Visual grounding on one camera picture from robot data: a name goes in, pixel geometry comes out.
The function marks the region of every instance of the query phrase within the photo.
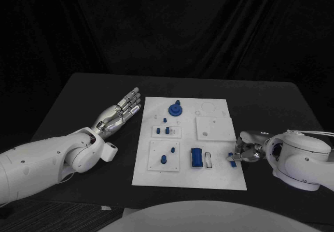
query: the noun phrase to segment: white panel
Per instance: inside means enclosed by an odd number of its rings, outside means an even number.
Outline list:
[[[150,155],[147,169],[151,171],[171,171],[180,170],[178,165],[178,142],[152,140],[150,143]],[[161,163],[161,156],[165,155],[167,163]]]
[[[181,138],[181,127],[152,126],[151,128],[152,138]]]
[[[199,140],[235,142],[235,129],[230,117],[196,117],[196,126]]]
[[[176,100],[180,100],[183,108],[183,113],[177,117],[168,114],[168,107]],[[237,167],[232,168],[230,162],[226,161],[229,152],[235,150],[235,142],[199,141],[196,117],[229,118],[226,100],[145,97],[132,185],[246,190],[242,166],[237,164]],[[178,172],[147,169],[152,126],[165,127],[167,125],[181,127],[181,138],[173,139],[180,143]],[[171,139],[154,138],[154,140],[170,141]],[[203,158],[206,152],[210,152],[211,168],[191,168],[190,150],[196,147],[201,148]]]

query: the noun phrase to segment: white robotic arm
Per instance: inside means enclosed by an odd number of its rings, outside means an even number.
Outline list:
[[[304,133],[332,136],[317,131],[288,130],[276,136],[243,131],[229,161],[255,162],[265,158],[272,174],[291,186],[315,191],[319,185],[334,191],[334,162],[328,162],[331,147]]]
[[[69,174],[86,172],[99,158],[112,161],[118,149],[104,139],[138,112],[138,103],[135,88],[101,113],[92,128],[23,144],[0,154],[0,204],[32,196],[60,183]]]

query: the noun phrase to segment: humanoid robot arm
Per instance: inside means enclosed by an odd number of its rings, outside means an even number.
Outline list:
[[[288,130],[276,136],[243,131],[236,141],[235,154],[227,161],[255,162],[266,159],[272,174],[291,186],[315,191],[319,185],[334,191],[334,162],[328,162],[331,147],[304,133],[332,136],[332,133]]]
[[[63,137],[23,144],[0,154],[0,204],[32,196],[75,172],[86,172],[99,158],[109,162],[116,147],[104,139],[138,112],[138,88],[98,116],[92,128]]]

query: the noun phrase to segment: table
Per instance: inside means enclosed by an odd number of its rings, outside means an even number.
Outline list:
[[[33,141],[63,136],[91,127],[96,116],[122,96],[140,88],[145,96],[226,99],[236,136],[259,130],[273,134],[291,130],[322,130],[301,95],[288,82],[232,81],[76,73],[59,94]],[[190,200],[240,203],[279,213],[301,222],[332,223],[334,192],[321,186],[299,190],[272,176],[266,160],[242,163],[247,191],[132,186],[142,110],[106,142],[118,147],[112,162],[99,160],[93,168],[52,186],[30,199],[91,203],[142,209]]]

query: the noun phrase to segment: black backdrop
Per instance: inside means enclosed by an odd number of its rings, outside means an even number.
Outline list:
[[[0,151],[29,142],[75,72],[292,81],[332,130],[332,9],[328,0],[7,2]]]

